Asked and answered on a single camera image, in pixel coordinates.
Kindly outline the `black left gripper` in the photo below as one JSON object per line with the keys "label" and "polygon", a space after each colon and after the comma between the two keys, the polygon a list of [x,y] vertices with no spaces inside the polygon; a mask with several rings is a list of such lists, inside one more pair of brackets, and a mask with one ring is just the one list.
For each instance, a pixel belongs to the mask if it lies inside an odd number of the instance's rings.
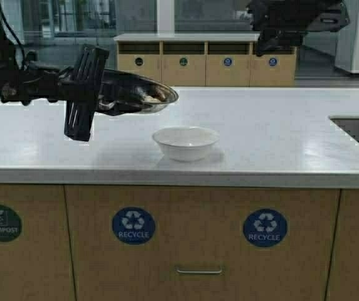
{"label": "black left gripper", "polygon": [[73,99],[75,102],[66,104],[64,134],[72,140],[89,141],[95,106],[83,102],[98,99],[109,53],[84,44],[74,69],[64,70],[34,62],[20,68],[15,60],[0,60],[0,101],[29,105],[39,98],[51,103]]}

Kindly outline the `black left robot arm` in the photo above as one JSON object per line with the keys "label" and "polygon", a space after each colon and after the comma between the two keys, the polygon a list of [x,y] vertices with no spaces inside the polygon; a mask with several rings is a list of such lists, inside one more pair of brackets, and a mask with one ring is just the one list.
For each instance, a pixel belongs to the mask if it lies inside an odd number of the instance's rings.
{"label": "black left robot arm", "polygon": [[17,38],[11,41],[8,34],[15,33],[0,4],[0,101],[24,106],[41,98],[50,103],[65,101],[64,134],[88,141],[109,51],[85,44],[75,64],[63,70],[39,64],[34,51],[22,52],[18,63],[16,52],[23,51],[23,45]]}

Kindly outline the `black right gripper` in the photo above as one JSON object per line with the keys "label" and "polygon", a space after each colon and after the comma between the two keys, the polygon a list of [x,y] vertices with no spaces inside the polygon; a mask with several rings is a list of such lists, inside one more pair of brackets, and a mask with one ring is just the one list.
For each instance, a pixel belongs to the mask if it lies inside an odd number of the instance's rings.
{"label": "black right gripper", "polygon": [[304,33],[338,32],[350,24],[344,1],[250,1],[246,10],[251,29],[261,31],[257,56],[301,46]]}

